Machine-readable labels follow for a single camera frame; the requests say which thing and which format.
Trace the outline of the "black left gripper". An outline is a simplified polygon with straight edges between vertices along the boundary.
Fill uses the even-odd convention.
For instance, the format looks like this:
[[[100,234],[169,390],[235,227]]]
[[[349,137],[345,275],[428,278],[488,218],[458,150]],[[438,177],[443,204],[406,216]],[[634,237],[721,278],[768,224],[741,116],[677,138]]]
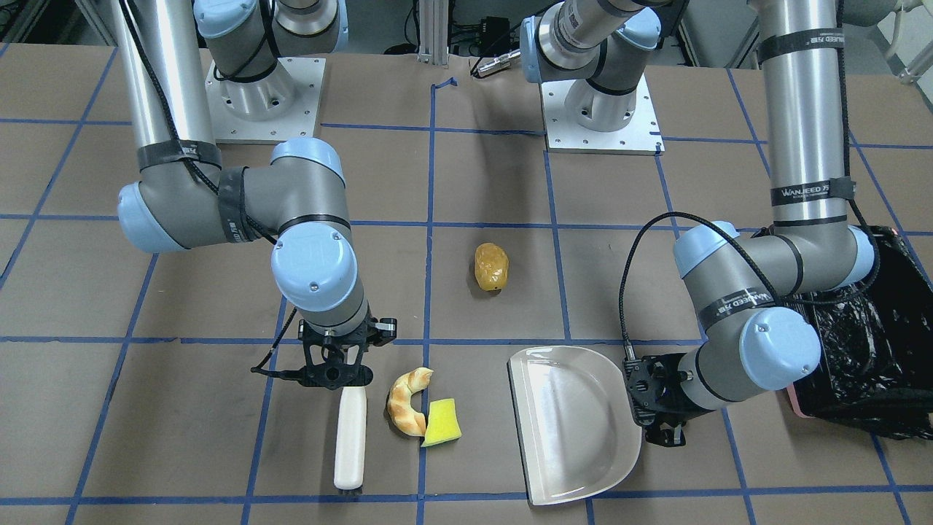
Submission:
[[[702,416],[702,408],[683,391],[689,373],[679,371],[685,353],[624,359],[625,382],[634,422],[644,428],[644,439],[656,446],[685,446],[684,424]]]

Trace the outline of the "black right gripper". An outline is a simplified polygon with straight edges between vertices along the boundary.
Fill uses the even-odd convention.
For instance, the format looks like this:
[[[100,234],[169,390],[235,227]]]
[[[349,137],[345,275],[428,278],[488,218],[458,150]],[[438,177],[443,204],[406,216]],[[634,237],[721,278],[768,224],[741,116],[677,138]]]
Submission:
[[[370,385],[373,372],[362,363],[364,352],[369,346],[386,345],[396,336],[394,318],[369,318],[347,335],[322,335],[301,320],[299,339],[305,365],[297,370],[297,382],[326,389]]]

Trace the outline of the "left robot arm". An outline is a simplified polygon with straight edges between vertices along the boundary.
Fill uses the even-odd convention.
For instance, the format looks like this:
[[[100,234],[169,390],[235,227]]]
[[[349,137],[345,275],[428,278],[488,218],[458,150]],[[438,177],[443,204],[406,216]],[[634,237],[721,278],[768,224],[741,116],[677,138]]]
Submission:
[[[674,262],[706,341],[634,355],[620,329],[633,419],[647,442],[683,446],[696,416],[780,391],[819,366],[816,329],[791,309],[809,292],[872,282],[878,250],[858,212],[848,160],[843,1],[753,1],[769,119],[770,235],[697,218]]]

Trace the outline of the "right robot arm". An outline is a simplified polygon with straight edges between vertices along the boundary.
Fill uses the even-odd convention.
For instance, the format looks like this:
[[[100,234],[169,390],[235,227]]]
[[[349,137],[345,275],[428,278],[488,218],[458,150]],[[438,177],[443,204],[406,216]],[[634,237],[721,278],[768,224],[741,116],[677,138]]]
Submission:
[[[343,1],[113,1],[140,179],[117,216],[143,252],[263,238],[284,299],[301,315],[305,365],[255,373],[301,386],[366,386],[362,357],[397,334],[364,294],[339,154],[312,133],[276,131],[267,166],[224,166],[206,86],[231,117],[270,123],[299,110],[286,62],[346,40]]]

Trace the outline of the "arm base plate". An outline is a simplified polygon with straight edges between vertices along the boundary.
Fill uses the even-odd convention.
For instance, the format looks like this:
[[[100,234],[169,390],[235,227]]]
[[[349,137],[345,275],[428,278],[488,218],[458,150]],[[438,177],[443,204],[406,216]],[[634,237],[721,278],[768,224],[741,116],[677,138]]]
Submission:
[[[314,136],[326,62],[281,58],[269,77],[253,83],[220,81],[211,63],[206,96],[214,141],[261,145]]]
[[[645,76],[623,96],[600,93],[583,79],[546,82],[540,90],[550,152],[664,153]]]

